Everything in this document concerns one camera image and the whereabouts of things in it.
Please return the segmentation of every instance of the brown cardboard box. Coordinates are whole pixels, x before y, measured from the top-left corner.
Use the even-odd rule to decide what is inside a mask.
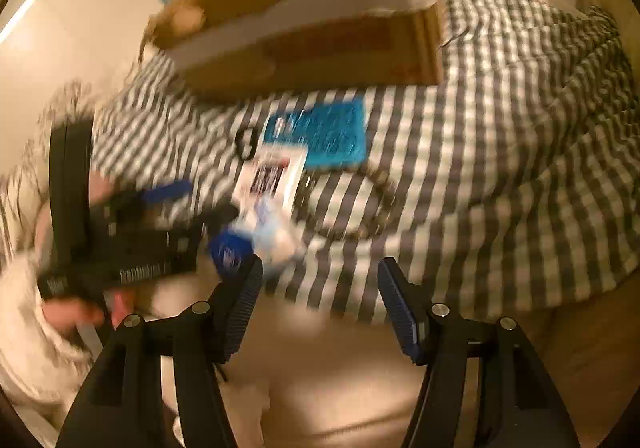
[[[145,34],[212,101],[437,84],[440,39],[436,0],[172,0]]]

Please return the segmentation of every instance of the person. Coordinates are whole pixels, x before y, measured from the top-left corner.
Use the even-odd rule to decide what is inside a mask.
[[[89,179],[90,204],[103,201],[113,184],[96,173]],[[44,204],[34,234],[34,247],[12,259],[0,275],[0,386],[31,434],[45,448],[54,448],[84,378],[91,355],[74,342],[78,324],[101,325],[101,309],[80,298],[42,301],[39,272],[48,263],[52,245],[50,206]],[[207,298],[217,280],[207,273],[190,273],[137,289],[113,291],[114,327],[138,303],[155,317],[175,316],[191,303]],[[174,434],[183,443],[175,398],[173,364],[161,361],[162,398],[176,415]],[[239,447],[262,446],[260,418],[269,407],[265,389],[221,384],[221,394]]]

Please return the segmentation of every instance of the white sleeve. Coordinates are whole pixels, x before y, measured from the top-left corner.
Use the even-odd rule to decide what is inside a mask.
[[[89,372],[90,356],[45,320],[37,266],[31,251],[0,275],[0,385],[14,406],[30,406],[59,427]]]

